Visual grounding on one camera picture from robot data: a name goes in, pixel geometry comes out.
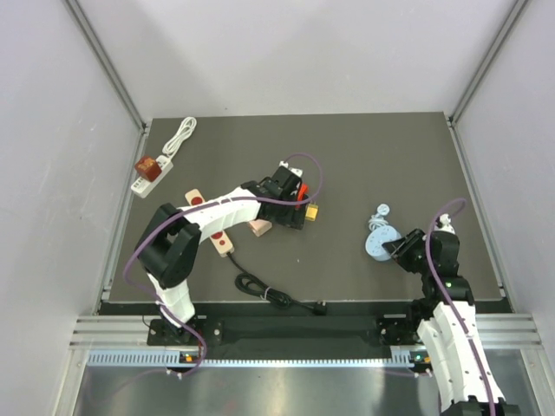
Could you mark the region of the light blue round socket base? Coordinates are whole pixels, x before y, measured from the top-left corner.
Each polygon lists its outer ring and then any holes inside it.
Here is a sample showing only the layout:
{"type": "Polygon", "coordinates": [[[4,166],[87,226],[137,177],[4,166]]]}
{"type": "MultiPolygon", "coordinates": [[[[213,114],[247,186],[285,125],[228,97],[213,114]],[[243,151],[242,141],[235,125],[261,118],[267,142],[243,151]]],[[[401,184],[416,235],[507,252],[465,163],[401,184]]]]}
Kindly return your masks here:
{"type": "Polygon", "coordinates": [[[401,234],[390,225],[374,228],[365,242],[367,254],[377,262],[386,262],[390,259],[389,253],[384,249],[385,243],[391,243],[400,239],[401,234]]]}

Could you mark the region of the dark red cube adapter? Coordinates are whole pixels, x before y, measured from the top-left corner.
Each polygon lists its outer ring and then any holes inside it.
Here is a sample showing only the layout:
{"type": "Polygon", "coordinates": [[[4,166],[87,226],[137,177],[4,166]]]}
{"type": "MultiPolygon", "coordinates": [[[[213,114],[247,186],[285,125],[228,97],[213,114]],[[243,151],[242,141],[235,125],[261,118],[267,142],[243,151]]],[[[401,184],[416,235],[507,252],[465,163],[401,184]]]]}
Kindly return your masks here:
{"type": "Polygon", "coordinates": [[[148,182],[154,182],[161,175],[161,168],[157,160],[144,156],[134,164],[134,169],[138,175],[148,182]]]}

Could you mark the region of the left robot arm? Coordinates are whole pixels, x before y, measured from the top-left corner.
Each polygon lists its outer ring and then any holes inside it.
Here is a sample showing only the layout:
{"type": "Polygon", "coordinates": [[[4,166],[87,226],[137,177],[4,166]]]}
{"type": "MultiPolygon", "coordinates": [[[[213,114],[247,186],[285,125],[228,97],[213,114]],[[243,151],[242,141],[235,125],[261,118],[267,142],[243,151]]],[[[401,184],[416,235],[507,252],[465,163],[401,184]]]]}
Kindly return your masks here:
{"type": "Polygon", "coordinates": [[[218,241],[228,229],[258,220],[301,230],[311,200],[302,172],[283,163],[271,176],[244,182],[223,196],[183,207],[161,205],[124,272],[137,261],[147,273],[162,334],[181,344],[199,336],[187,280],[202,243],[218,241]]]}

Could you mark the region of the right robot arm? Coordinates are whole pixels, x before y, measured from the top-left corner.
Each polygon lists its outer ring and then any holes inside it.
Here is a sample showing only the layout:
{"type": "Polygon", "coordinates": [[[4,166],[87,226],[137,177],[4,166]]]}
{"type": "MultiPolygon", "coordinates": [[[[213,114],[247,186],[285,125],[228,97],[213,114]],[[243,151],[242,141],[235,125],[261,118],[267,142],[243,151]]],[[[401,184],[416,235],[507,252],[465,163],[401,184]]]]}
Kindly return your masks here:
{"type": "Polygon", "coordinates": [[[460,240],[449,229],[420,229],[383,244],[401,268],[421,277],[421,299],[404,322],[382,331],[388,344],[421,343],[440,395],[442,415],[520,415],[506,401],[489,367],[469,282],[459,273],[460,240]]]}

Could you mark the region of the white power strip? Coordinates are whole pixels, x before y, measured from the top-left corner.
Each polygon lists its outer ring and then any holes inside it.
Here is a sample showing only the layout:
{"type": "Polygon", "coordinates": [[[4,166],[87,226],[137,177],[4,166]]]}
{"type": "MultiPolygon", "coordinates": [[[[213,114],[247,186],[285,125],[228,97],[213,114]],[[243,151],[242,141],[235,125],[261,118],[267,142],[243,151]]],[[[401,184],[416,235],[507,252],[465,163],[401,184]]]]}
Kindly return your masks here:
{"type": "Polygon", "coordinates": [[[165,155],[156,159],[144,156],[134,165],[138,178],[132,183],[131,191],[140,198],[146,198],[173,168],[173,162],[165,155]]]}

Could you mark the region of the beige strip with red sockets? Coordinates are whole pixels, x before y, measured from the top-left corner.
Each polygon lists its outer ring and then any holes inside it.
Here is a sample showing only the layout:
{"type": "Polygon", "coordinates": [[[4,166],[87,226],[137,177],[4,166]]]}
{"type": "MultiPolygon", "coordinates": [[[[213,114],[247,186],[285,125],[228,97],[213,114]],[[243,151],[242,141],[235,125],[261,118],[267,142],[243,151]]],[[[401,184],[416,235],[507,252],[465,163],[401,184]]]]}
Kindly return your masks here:
{"type": "MultiPolygon", "coordinates": [[[[185,194],[185,200],[189,205],[201,205],[205,203],[205,199],[198,189],[192,189],[187,192],[185,194]]],[[[219,231],[211,235],[210,241],[221,257],[227,257],[234,252],[232,241],[224,231],[219,231]]]]}

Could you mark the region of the pink cube deer adapter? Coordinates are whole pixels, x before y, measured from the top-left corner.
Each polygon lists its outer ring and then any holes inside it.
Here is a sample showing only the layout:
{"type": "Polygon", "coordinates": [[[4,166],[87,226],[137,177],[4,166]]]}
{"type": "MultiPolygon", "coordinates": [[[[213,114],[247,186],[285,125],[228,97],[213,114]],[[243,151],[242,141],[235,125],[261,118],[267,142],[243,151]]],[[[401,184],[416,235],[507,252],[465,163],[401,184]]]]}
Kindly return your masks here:
{"type": "Polygon", "coordinates": [[[248,222],[248,226],[256,237],[262,237],[267,231],[272,228],[272,222],[257,219],[248,222]]]}

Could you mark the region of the gold USB charger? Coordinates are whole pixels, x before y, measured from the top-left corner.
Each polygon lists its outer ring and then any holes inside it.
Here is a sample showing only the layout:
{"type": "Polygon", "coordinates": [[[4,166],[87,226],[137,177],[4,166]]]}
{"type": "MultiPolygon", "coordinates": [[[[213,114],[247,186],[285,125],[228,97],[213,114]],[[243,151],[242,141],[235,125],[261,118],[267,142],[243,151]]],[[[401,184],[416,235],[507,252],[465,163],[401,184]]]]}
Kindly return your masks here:
{"type": "Polygon", "coordinates": [[[315,221],[317,219],[317,214],[319,207],[314,204],[307,204],[305,210],[305,219],[307,221],[315,221]]]}

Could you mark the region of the orange red cube socket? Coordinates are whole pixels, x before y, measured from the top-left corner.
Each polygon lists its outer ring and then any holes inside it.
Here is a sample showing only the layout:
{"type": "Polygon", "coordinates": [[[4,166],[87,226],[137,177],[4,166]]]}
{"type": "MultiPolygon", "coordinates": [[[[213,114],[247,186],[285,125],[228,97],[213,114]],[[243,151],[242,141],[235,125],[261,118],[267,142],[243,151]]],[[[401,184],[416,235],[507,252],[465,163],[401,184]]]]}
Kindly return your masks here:
{"type": "Polygon", "coordinates": [[[304,196],[307,193],[309,187],[306,184],[302,184],[300,186],[300,189],[297,193],[297,201],[303,201],[304,200],[304,196]]]}

